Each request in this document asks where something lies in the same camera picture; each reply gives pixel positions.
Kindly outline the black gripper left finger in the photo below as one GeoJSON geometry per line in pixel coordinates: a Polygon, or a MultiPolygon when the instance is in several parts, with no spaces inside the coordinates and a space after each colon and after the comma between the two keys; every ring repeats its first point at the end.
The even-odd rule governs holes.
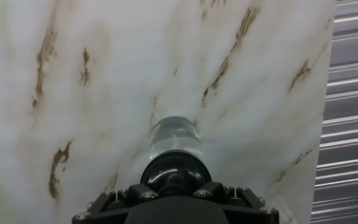
{"type": "Polygon", "coordinates": [[[159,194],[144,184],[124,190],[105,191],[85,212],[74,215],[72,224],[124,224],[129,212],[138,204],[159,198],[159,194]]]}

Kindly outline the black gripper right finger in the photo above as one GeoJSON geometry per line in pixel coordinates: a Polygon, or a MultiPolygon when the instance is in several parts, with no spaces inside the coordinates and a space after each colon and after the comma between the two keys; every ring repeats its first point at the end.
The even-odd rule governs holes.
{"type": "Polygon", "coordinates": [[[278,224],[279,211],[266,206],[251,189],[227,187],[218,182],[208,182],[193,193],[213,208],[210,215],[223,218],[225,223],[278,224]]]}

